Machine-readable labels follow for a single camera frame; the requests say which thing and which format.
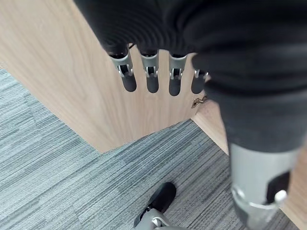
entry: door hinge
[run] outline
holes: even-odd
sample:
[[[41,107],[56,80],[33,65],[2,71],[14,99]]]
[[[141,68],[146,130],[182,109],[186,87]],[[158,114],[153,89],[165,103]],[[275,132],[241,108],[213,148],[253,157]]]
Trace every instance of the door hinge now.
[[[194,99],[192,104],[192,109],[195,108],[198,104],[204,104],[206,100],[207,100],[207,95],[204,95],[204,97],[201,99],[200,98]]]

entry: wooden panel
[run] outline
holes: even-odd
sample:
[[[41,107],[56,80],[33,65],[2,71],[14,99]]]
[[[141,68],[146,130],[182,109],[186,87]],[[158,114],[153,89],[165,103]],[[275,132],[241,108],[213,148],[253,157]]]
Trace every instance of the wooden panel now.
[[[137,90],[127,92],[72,0],[0,0],[0,67],[96,149],[106,150],[195,115],[190,57],[177,97],[168,93],[168,52],[151,94],[136,47]]]
[[[225,129],[218,104],[207,101],[192,119],[228,154]],[[299,156],[292,174],[289,197],[281,209],[301,230],[307,230],[307,147]]]

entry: striped carpet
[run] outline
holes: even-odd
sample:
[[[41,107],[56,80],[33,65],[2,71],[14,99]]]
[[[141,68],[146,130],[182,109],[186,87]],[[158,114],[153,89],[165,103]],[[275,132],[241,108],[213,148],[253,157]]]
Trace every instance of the striped carpet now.
[[[192,121],[101,155],[0,70],[0,230],[130,230],[166,181],[174,225],[244,229],[228,157]],[[268,229],[297,228],[280,211]]]

